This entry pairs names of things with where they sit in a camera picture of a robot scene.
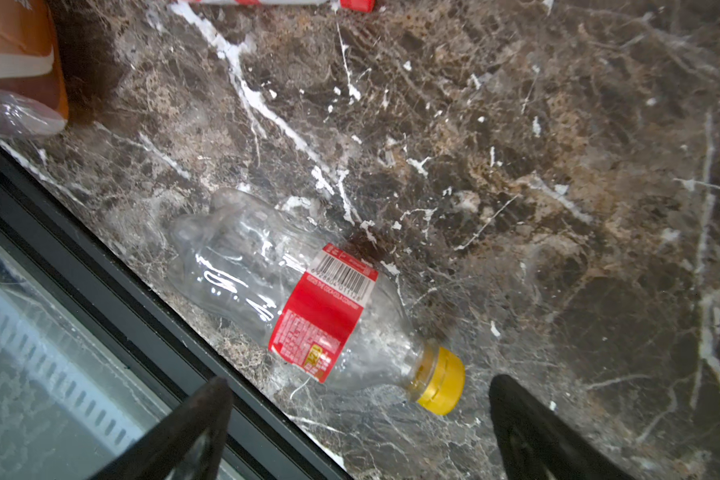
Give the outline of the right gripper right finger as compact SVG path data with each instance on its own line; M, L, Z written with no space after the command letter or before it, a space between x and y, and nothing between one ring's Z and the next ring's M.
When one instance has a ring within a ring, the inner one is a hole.
M622 470L507 374L489 388L490 415L506 476L629 479Z

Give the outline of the clear cola bottle yellow cap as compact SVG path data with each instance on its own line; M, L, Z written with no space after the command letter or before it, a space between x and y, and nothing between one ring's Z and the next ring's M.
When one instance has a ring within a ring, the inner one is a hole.
M396 386L444 416L462 361L419 335L392 280L327 233L236 189L175 219L169 280L268 352L334 390Z

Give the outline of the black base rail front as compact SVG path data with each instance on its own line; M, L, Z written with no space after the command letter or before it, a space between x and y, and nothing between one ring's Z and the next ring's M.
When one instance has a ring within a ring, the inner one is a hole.
M254 479L348 478L1 147L0 239L165 403L224 379L236 400L224 455L238 472Z

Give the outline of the brown Nescafe bottle front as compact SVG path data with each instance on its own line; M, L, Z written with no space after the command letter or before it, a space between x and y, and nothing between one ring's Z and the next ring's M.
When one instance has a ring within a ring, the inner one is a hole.
M45 1L0 0L0 138L63 131L69 106Z

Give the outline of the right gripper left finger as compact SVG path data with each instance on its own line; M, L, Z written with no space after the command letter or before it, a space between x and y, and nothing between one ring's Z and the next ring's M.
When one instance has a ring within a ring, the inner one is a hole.
M215 479L226 444L234 393L209 380L94 479Z

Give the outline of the white bottle red cap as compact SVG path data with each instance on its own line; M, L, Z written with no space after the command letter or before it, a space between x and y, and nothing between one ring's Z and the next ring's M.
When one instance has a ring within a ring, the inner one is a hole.
M375 0L188 0L188 3L231 6L316 6L328 4L335 9L370 13Z

